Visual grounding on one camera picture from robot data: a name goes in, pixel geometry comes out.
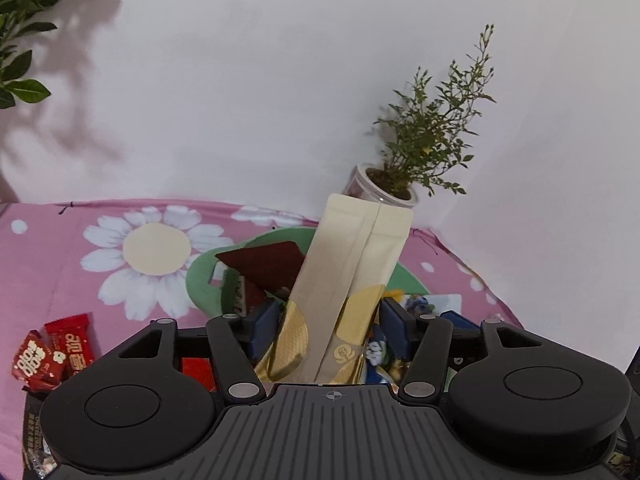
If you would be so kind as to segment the dark red packet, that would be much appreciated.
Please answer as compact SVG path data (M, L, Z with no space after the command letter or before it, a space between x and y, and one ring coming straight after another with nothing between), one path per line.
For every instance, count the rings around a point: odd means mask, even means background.
M217 258L258 288L280 299L288 299L305 255L294 242L286 240L221 252Z

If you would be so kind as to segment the green plastic bowl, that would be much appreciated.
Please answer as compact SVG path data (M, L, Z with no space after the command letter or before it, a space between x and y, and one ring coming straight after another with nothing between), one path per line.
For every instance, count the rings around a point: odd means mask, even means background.
M244 247L259 247L281 242L294 242L298 249L306 254L315 228L311 226L294 226L294 228L280 228L265 232L229 247L212 249L196 258L186 272L186 292L192 304L204 312L209 318L230 313L234 309L235 287L240 274L235 270L222 270L218 284L213 285L212 279L216 274L220 261L217 256L222 252L241 249Z

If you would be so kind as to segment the small plant in white pot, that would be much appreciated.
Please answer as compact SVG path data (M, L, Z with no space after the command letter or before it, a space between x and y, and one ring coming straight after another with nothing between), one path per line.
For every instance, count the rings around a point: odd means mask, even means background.
M352 170L344 193L348 196L413 208L417 188L430 197L438 190L465 196L466 189L450 172L466 169L474 160L470 139L482 105L495 103L488 87L495 76L490 43L495 26L478 35L474 52L461 64L451 61L446 77L434 83L430 72L418 67L395 101L383 108L373 131L383 142L381 161Z

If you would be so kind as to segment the red foil candy packet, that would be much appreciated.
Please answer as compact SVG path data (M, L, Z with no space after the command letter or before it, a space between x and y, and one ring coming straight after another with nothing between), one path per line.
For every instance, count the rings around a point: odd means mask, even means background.
M87 313L59 318L44 324L53 349L66 355L66 374L77 375L91 365L96 356L89 339L90 318Z

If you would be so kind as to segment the leafy plant in glass vase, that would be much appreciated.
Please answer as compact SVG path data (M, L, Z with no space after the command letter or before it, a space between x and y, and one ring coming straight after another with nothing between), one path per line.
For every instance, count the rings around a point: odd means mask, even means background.
M40 14L50 11L61 0L1 0L1 107L8 110L18 101L37 104L51 92L39 80L29 78L32 50L21 50L20 41L44 32L53 32L56 25L41 21Z

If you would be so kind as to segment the yellow corn snack bag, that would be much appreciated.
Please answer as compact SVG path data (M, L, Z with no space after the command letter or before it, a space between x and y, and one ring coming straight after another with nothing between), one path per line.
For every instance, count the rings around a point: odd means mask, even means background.
M390 350L386 340L370 340L364 352L365 384L389 384L400 386L406 376L410 362L399 359Z

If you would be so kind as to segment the black cheese cracker packet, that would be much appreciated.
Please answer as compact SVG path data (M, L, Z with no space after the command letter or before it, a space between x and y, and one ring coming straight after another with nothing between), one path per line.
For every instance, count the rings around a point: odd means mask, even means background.
M58 466L40 426L40 410L47 396L47 393L26 394L22 431L23 480L45 479Z

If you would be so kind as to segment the beige gold pouch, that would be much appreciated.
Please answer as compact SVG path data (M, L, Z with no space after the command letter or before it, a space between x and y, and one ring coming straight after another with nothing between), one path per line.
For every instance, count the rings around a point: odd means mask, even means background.
M288 297L278 336L255 367L268 384L359 382L378 302L413 211L333 194Z

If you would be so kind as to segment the red brown chocolate bar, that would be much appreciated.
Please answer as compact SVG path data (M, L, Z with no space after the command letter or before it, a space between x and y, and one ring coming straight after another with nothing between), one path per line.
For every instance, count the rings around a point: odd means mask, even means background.
M50 348L36 330L31 330L18 348L11 373L30 392L50 392L61 385L67 356Z

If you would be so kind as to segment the pink floral tablecloth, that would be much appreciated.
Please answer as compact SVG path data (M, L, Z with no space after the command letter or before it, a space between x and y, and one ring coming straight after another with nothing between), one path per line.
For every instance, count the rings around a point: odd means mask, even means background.
M1 474L23 474L23 384L12 360L30 330L75 314L90 315L91 341L104 354L152 318L201 326L205 314L186 298L186 268L144 278L122 256L138 226L158 222L182 231L189 257L259 234L314 220L287 211L185 200L104 200L6 205L1 211Z

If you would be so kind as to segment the red wrapped wafer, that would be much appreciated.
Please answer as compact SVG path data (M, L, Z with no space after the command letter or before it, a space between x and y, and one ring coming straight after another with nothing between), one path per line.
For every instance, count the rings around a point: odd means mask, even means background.
M217 389L214 370L209 359L192 358L192 356L182 358L181 373L196 380L208 392L214 392Z

